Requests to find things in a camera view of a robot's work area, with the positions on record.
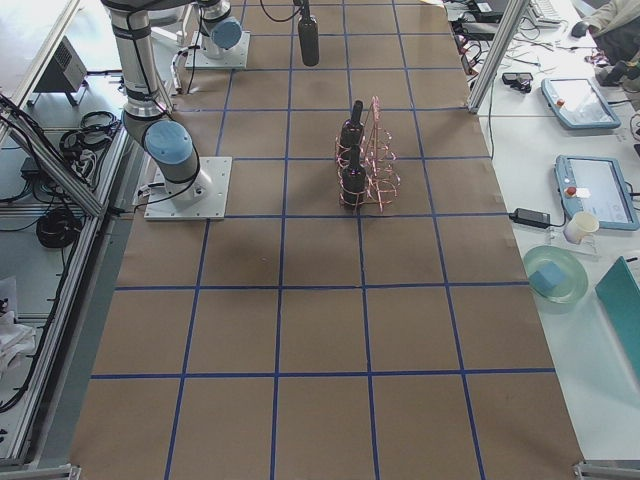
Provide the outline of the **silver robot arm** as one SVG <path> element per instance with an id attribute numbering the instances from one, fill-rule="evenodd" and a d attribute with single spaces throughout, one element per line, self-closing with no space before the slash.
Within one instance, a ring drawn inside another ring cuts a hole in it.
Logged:
<path id="1" fill-rule="evenodd" d="M 232 15 L 231 3 L 226 0 L 197 1 L 201 50 L 210 59 L 221 58 L 241 40 L 241 23 Z"/>
<path id="2" fill-rule="evenodd" d="M 274 22 L 287 22 L 296 14 L 305 66 L 319 63 L 318 24 L 310 13 L 309 1 L 292 1 L 296 10 L 286 18 L 269 15 Z M 173 203 L 183 207 L 202 204 L 207 191 L 203 161 L 186 128 L 176 122 L 160 103 L 160 82 L 151 41 L 150 12 L 159 12 L 195 3 L 199 10 L 197 33 L 203 47 L 230 50 L 240 43 L 241 24 L 231 15 L 228 1 L 101 1 L 106 7 L 116 39 L 127 97 L 122 121 L 159 167 L 164 177 L 164 198 L 138 206 Z"/>

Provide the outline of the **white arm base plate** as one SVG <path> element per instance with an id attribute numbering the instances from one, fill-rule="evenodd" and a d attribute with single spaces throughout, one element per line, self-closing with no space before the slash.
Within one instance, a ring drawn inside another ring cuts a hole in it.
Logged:
<path id="1" fill-rule="evenodd" d="M 200 171 L 194 183 L 183 185 L 166 183 L 164 175 L 155 167 L 153 183 L 146 203 L 144 217 L 152 221 L 164 220 L 222 220 L 225 217 L 232 170 L 231 157 L 201 157 Z"/>
<path id="2" fill-rule="evenodd" d="M 207 36 L 198 32 L 191 38 L 191 46 L 185 61 L 185 67 L 195 70 L 230 70 L 245 69 L 248 60 L 250 33 L 243 31 L 239 42 L 230 49 L 223 49 Z"/>

